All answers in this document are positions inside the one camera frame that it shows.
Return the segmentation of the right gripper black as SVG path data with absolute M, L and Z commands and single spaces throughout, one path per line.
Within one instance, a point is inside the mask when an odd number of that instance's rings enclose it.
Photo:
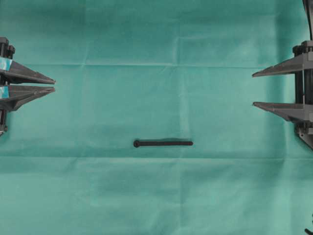
M 300 139 L 313 149 L 313 42 L 304 41 L 292 50 L 295 57 L 258 71 L 252 77 L 295 73 L 295 103 L 253 102 L 252 105 L 294 123 Z

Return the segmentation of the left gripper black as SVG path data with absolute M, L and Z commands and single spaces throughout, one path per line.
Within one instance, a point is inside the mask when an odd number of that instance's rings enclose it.
M 13 61 L 15 48 L 0 38 L 0 135 L 7 131 L 7 111 L 16 111 L 37 98 L 55 92 L 54 87 L 16 86 L 9 83 L 55 84 L 55 80 Z

